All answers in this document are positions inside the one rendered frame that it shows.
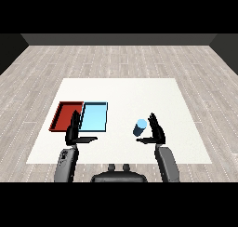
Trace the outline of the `dark grey robot body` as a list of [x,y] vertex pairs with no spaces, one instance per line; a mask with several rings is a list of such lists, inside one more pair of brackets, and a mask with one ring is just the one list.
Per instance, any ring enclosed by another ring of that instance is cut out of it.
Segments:
[[123,164],[122,171],[115,170],[115,164],[109,164],[108,170],[94,175],[91,182],[147,182],[144,175],[132,172],[129,164]]

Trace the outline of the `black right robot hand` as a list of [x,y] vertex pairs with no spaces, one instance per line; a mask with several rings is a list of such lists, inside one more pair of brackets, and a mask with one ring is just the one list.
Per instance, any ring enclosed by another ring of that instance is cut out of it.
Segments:
[[158,120],[154,113],[150,114],[148,121],[149,121],[150,127],[152,129],[152,136],[149,138],[137,139],[137,141],[140,141],[144,144],[148,144],[148,143],[155,143],[155,144],[159,144],[159,145],[165,144],[164,130],[159,125]]

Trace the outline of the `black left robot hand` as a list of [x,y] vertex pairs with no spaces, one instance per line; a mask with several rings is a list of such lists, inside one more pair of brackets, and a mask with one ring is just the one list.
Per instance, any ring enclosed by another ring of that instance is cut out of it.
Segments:
[[90,143],[96,140],[97,137],[79,137],[79,125],[81,124],[80,114],[77,111],[73,112],[71,124],[67,127],[65,142],[67,146],[73,146],[77,143]]

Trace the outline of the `small blue can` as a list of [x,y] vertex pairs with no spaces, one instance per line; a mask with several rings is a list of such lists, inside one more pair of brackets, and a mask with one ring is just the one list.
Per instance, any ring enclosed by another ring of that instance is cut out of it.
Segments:
[[135,127],[133,129],[133,134],[136,137],[140,136],[146,127],[147,127],[147,121],[145,119],[139,119],[138,122],[135,124]]

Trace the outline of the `red shallow open box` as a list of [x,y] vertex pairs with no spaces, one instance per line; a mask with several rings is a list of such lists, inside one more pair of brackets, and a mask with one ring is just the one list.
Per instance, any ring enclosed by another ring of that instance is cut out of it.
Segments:
[[82,112],[82,101],[61,101],[54,114],[49,131],[51,132],[65,132],[71,124],[73,112]]

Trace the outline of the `light blue shallow open box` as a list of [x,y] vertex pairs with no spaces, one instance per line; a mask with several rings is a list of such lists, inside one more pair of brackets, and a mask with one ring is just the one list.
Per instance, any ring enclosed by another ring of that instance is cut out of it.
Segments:
[[87,101],[81,112],[80,132],[105,132],[108,103],[106,101]]

